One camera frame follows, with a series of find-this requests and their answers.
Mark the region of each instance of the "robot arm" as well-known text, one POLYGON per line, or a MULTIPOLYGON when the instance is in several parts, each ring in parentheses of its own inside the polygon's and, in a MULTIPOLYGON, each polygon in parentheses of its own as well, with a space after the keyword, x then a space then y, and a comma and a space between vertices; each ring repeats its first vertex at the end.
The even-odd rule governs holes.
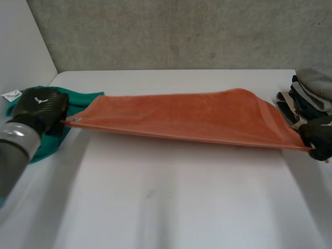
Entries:
POLYGON ((61 135, 67 109, 67 94, 48 88, 24 91, 13 118, 0 128, 0 198, 7 198, 38 150, 42 135, 61 135))

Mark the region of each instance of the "gray wall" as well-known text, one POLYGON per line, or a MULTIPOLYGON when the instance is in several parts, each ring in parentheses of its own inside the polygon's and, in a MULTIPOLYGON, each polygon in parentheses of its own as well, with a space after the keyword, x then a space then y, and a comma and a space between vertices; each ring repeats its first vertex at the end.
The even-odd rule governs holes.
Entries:
POLYGON ((27 2, 59 72, 331 66, 331 0, 27 2))

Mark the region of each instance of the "white wall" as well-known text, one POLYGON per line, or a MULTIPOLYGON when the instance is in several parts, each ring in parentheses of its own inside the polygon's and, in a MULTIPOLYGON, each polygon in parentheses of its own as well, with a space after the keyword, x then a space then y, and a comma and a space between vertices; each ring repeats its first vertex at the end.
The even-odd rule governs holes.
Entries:
MULTIPOLYGON (((0 0, 0 93, 45 86, 57 74, 26 1, 0 0)), ((0 120, 7 106, 1 98, 0 120)))

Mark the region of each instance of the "green towel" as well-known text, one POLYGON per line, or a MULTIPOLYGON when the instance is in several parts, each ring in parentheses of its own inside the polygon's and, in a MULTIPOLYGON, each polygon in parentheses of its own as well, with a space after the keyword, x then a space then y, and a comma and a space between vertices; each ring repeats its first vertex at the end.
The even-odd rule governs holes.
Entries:
MULTIPOLYGON (((49 89, 55 89, 58 90, 61 93, 68 94, 69 97, 69 107, 67 116, 72 116, 78 112, 83 111, 85 108, 90 105, 90 103, 99 95, 104 95, 103 92, 96 92, 96 93, 78 93, 69 91, 67 89, 61 88, 61 87, 47 87, 49 89)), ((6 116, 10 116, 13 108, 15 107, 16 103, 18 102, 19 98, 15 99, 13 102, 11 102, 8 106, 8 109, 6 111, 6 116)), ((69 132, 70 128, 65 127, 63 134, 60 137, 56 136, 48 136, 48 135, 42 135, 41 137, 41 146, 37 150, 35 156, 31 160, 30 163, 38 162, 50 155, 52 155, 54 152, 56 152, 62 143, 62 141, 65 139, 69 132)))

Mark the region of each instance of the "table surface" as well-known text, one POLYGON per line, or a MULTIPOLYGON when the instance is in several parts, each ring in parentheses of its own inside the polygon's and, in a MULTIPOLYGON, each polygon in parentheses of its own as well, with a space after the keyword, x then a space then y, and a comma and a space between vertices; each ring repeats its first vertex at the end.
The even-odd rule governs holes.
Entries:
MULTIPOLYGON (((294 73, 83 71, 51 86, 106 95, 244 88, 272 103, 294 73)), ((316 189, 324 178, 307 155, 286 156, 291 167, 275 149, 72 129, 8 198, 0 248, 328 248, 331 226, 320 215, 332 204, 316 189)))

